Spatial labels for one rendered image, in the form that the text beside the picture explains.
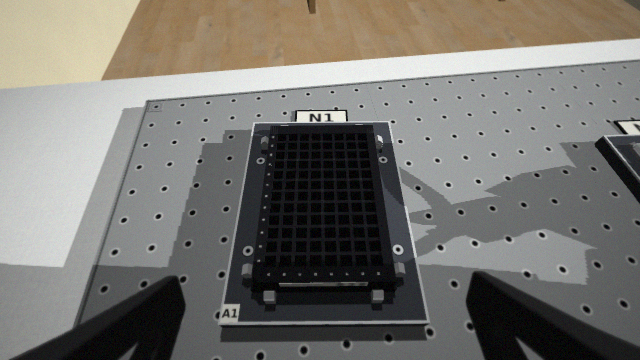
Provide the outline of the grey perforated base plate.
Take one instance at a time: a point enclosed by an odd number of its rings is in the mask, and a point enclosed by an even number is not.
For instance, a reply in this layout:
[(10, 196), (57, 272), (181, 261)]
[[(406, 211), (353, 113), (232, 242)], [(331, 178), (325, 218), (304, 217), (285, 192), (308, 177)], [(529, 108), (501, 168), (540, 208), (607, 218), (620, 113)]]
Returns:
[[(430, 324), (218, 325), (253, 122), (390, 121)], [(640, 203), (594, 145), (640, 59), (146, 100), (73, 324), (167, 276), (170, 360), (485, 360), (474, 271), (640, 347)]]

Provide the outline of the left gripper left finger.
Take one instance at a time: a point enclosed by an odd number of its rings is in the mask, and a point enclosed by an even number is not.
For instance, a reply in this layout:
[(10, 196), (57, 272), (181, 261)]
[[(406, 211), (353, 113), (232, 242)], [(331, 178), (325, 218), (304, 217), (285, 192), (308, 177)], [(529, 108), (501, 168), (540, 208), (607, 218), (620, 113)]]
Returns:
[(10, 360), (170, 360), (186, 303), (167, 276), (115, 306)]

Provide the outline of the black multi-well plate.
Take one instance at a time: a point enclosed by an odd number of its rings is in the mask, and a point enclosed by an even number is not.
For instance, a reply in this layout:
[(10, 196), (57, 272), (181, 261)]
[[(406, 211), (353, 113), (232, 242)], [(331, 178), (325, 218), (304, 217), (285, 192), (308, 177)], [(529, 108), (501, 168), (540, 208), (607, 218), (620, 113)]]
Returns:
[(251, 292), (372, 289), (397, 289), (373, 125), (271, 126)]

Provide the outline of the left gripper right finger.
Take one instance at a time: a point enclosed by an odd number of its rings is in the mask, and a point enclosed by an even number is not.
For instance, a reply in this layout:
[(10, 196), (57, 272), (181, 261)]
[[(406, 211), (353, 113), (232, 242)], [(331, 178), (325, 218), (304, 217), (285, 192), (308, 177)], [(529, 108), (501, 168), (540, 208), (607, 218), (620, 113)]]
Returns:
[(483, 271), (466, 306), (485, 360), (528, 360), (516, 337), (543, 360), (640, 360), (640, 347)]

